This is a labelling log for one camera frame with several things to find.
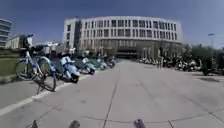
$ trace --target blue scooter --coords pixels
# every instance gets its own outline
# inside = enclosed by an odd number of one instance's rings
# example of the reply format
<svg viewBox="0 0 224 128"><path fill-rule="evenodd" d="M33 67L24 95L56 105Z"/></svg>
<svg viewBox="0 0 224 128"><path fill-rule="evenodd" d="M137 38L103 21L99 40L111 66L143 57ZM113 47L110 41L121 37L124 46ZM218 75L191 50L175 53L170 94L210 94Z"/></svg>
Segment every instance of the blue scooter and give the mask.
<svg viewBox="0 0 224 128"><path fill-rule="evenodd" d="M65 76L67 80L78 83L80 73L74 65L74 61L70 59L70 54L62 54L59 58L62 67L61 70L57 68L58 76L60 76L60 78Z"/></svg>

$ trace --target blue sky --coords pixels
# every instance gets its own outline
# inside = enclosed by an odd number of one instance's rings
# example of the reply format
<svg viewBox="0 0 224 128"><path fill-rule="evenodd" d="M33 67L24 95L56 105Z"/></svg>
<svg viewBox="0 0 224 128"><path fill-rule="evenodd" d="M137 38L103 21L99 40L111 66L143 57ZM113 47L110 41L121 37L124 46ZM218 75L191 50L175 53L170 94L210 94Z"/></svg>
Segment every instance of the blue sky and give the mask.
<svg viewBox="0 0 224 128"><path fill-rule="evenodd" d="M224 46L223 0L0 0L0 18L11 20L11 34L32 33L35 42L61 41L64 20L89 16L152 16L182 23L184 40Z"/></svg>

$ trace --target curved building facade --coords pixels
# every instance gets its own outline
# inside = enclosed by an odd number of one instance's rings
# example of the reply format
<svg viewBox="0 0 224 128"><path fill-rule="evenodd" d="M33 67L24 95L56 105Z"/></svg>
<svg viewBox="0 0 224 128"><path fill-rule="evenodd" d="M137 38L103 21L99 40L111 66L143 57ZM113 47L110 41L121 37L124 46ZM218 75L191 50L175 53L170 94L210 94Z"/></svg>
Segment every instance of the curved building facade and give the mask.
<svg viewBox="0 0 224 128"><path fill-rule="evenodd" d="M0 47L5 47L11 27L12 22L0 19Z"/></svg>
<svg viewBox="0 0 224 128"><path fill-rule="evenodd" d="M108 16L66 20L63 40L67 46L78 46L81 50L136 48L138 52L147 52L154 57L158 47L163 47L166 51L169 49L170 54L173 54L171 46L178 49L183 42L183 33L178 21L153 17Z"/></svg>

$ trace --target bicycle wheel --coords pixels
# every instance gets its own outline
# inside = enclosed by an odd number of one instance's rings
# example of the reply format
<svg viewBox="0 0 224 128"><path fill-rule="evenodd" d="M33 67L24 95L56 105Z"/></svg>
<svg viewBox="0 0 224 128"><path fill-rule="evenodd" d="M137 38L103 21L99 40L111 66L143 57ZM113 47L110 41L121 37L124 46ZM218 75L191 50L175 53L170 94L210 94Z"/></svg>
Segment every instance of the bicycle wheel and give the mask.
<svg viewBox="0 0 224 128"><path fill-rule="evenodd" d="M48 91L54 92L56 88L56 72L51 71L50 64L41 59L38 62L40 70L42 73L39 73L39 79L41 80L40 86Z"/></svg>
<svg viewBox="0 0 224 128"><path fill-rule="evenodd" d="M36 76L33 72L32 65L30 63L26 64L25 59L16 63L15 73L21 80L32 80Z"/></svg>

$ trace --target parking area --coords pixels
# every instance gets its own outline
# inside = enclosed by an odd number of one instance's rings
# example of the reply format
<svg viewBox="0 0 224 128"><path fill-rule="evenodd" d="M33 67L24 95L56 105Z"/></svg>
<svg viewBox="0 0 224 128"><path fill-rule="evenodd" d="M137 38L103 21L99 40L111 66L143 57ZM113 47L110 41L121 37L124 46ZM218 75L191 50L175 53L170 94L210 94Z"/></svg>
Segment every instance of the parking area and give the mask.
<svg viewBox="0 0 224 128"><path fill-rule="evenodd" d="M223 128L224 82L219 76L157 69L123 61L0 117L1 128Z"/></svg>

